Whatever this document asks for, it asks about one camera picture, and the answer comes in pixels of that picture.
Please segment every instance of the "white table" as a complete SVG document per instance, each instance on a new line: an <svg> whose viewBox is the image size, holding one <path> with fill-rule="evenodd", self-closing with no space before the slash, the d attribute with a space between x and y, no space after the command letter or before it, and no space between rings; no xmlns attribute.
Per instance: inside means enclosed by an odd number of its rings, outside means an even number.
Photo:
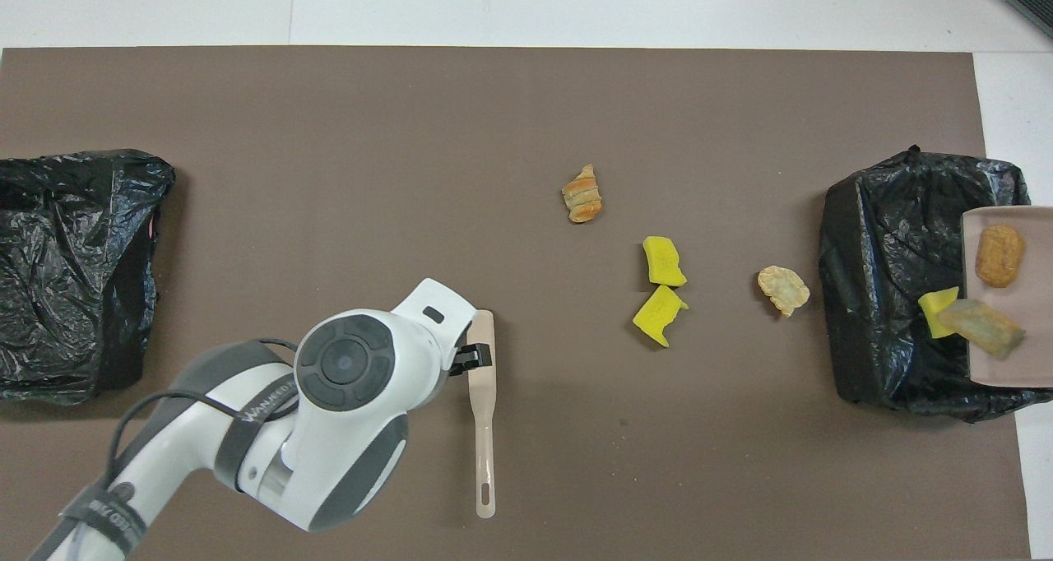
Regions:
<svg viewBox="0 0 1053 561"><path fill-rule="evenodd" d="M971 52L988 156L1053 205L1053 40L1002 0L0 0L0 48L250 43ZM1016 425L1053 558L1053 404Z"/></svg>

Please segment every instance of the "black plastic bag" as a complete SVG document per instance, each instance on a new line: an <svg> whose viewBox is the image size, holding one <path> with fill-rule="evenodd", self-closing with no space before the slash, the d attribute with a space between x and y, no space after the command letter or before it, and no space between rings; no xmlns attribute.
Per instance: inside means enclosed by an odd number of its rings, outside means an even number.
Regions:
<svg viewBox="0 0 1053 561"><path fill-rule="evenodd" d="M1029 203L1018 167L917 145L827 191L819 279L842 399L970 423L1053 400L1053 389L972 382L966 340L932 339L917 303L965 294L962 213Z"/></svg>
<svg viewBox="0 0 1053 561"><path fill-rule="evenodd" d="M0 399L74 405L139 381L174 181L138 149L0 160Z"/></svg>

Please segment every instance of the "yellow sponge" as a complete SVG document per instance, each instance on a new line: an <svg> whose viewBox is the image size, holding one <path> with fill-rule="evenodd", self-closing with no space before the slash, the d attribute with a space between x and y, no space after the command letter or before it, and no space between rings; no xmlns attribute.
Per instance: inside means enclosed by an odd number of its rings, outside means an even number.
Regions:
<svg viewBox="0 0 1053 561"><path fill-rule="evenodd" d="M658 286L651 298L643 302L639 313L633 317L633 324L638 325L648 337L657 341L662 347L669 347L669 341L662 335L662 329L673 322L673 318L676 318L681 309L687 310L688 305L680 296L669 286Z"/></svg>
<svg viewBox="0 0 1053 561"><path fill-rule="evenodd" d="M940 322L937 315L954 303L955 299L958 299L958 286L941 288L939 292L929 292L929 294L918 298L918 305L921 306L925 320L929 321L929 333L932 333L933 339L954 335L954 329Z"/></svg>
<svg viewBox="0 0 1053 561"><path fill-rule="evenodd" d="M680 272L680 254L673 241L665 236L648 236L643 239L643 253L648 255L648 278L651 283L680 287L688 277Z"/></svg>

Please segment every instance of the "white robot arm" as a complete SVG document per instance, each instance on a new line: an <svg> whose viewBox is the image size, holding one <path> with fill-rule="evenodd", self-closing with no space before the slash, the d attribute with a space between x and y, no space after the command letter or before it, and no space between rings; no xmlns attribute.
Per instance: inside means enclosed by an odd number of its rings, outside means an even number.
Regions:
<svg viewBox="0 0 1053 561"><path fill-rule="evenodd" d="M304 530L353 518L398 462L406 412L439 392L455 358L465 368L486 365L484 346L458 356L475 314L424 280L390 313L346 310L319 322L292 368L259 341L207 352L158 395L143 429L31 559L127 557L199 468Z"/></svg>

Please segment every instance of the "fried food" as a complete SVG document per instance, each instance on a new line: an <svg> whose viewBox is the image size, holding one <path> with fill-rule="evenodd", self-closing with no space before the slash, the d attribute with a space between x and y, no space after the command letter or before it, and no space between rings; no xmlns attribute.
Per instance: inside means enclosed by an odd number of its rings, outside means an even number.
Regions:
<svg viewBox="0 0 1053 561"><path fill-rule="evenodd" d="M936 315L954 303L955 299L958 299L958 286L941 288L939 292L929 292L929 294L918 298L918 306L921 306L921 314L925 314L925 320L929 322L929 333L932 333L933 339L942 339L954 335L954 329L940 322Z"/></svg>
<svg viewBox="0 0 1053 561"><path fill-rule="evenodd" d="M590 221L602 212L602 198L599 197L596 175L591 164L581 168L581 174L563 186L563 202L571 212L569 218L575 224Z"/></svg>
<svg viewBox="0 0 1053 561"><path fill-rule="evenodd" d="M768 296L775 307L782 313L783 317L793 315L793 310L800 308L808 302L812 292L797 273L778 265L771 265L760 269L757 275L757 284L761 292Z"/></svg>
<svg viewBox="0 0 1053 561"><path fill-rule="evenodd" d="M977 299L955 299L936 317L997 360L1006 359L1024 340L1016 322Z"/></svg>
<svg viewBox="0 0 1053 561"><path fill-rule="evenodd" d="M673 292L669 286L658 286L633 317L633 324L642 329L648 337L661 344L662 347L669 347L669 340L665 339L662 332L670 322L673 322L680 310L687 309L687 303L680 299L680 296L676 295L676 292Z"/></svg>
<svg viewBox="0 0 1053 561"><path fill-rule="evenodd" d="M665 236L643 239L643 253L648 255L648 279L651 283L671 287L688 283L688 277L680 272L680 253Z"/></svg>
<svg viewBox="0 0 1053 561"><path fill-rule="evenodd" d="M976 251L976 276L991 287L1008 287L1016 280L1027 243L1010 224L984 228Z"/></svg>

